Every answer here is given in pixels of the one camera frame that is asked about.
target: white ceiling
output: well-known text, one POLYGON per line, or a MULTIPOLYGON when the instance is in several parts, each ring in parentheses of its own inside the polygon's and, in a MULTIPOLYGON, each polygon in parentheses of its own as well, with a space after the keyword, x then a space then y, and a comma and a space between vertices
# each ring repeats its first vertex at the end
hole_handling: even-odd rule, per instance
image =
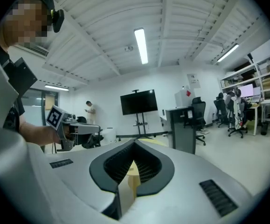
POLYGON ((59 33, 40 44, 48 50, 42 76, 49 70, 80 85, 176 65, 181 57, 214 64, 223 49, 245 41, 244 34, 266 22, 253 0, 55 0, 55 6, 65 11, 65 20, 59 33), (147 43, 145 65, 133 32, 140 27, 147 43), (126 52, 126 46, 133 51, 126 52))

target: standing man in white shirt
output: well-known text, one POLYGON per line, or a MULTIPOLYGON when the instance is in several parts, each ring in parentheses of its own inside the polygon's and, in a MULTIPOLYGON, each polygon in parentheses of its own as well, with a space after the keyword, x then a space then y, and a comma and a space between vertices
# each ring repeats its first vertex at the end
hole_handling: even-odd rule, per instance
POLYGON ((94 125, 96 122, 96 110, 90 101, 86 101, 86 105, 89 107, 88 110, 85 110, 88 113, 87 124, 94 125))

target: white floor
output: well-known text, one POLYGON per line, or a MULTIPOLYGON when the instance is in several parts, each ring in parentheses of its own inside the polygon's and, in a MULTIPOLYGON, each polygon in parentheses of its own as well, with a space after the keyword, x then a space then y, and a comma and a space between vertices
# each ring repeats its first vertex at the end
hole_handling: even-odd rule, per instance
MULTIPOLYGON (((256 136, 250 131, 248 134, 244 133, 243 139, 238 133, 228 137, 227 129, 226 126, 218 128, 217 124, 207 128, 209 133, 205 135, 206 146, 197 140, 196 155, 216 165, 255 195, 270 184, 270 126, 265 136, 260 134, 258 127, 256 136)), ((157 136, 155 139, 168 146, 166 137, 157 136)), ((51 148, 47 146, 45 152, 51 153, 51 148)), ((82 146, 75 146, 72 151, 83 149, 82 146)), ((125 213, 133 202, 127 178, 126 176, 118 187, 122 213, 125 213)))

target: rectangular light fixture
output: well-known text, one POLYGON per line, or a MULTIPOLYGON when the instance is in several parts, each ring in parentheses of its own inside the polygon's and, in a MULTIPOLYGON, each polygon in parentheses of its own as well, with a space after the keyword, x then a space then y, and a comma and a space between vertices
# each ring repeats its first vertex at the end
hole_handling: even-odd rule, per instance
POLYGON ((45 85, 46 88, 55 89, 55 90, 61 90, 61 91, 69 91, 69 89, 61 88, 57 86, 51 86, 51 85, 45 85))
POLYGON ((222 57, 218 60, 218 62, 224 60, 226 57, 228 57, 236 48, 238 48, 239 45, 235 44, 229 51, 227 51, 222 57))
POLYGON ((147 64, 148 58, 147 58, 147 49, 146 49, 144 29, 143 28, 135 29, 134 33, 135 33, 135 37, 136 37, 139 52, 140 52, 141 62, 142 64, 147 64))

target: black shirt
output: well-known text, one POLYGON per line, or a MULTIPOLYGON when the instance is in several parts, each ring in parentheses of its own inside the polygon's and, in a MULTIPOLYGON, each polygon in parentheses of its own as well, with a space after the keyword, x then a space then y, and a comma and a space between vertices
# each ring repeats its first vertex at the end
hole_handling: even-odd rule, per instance
MULTIPOLYGON (((10 60, 9 54, 5 52, 0 46, 0 64, 3 65, 7 60, 10 60)), ((22 115, 25 112, 20 98, 16 99, 14 106, 19 111, 19 115, 22 115)))

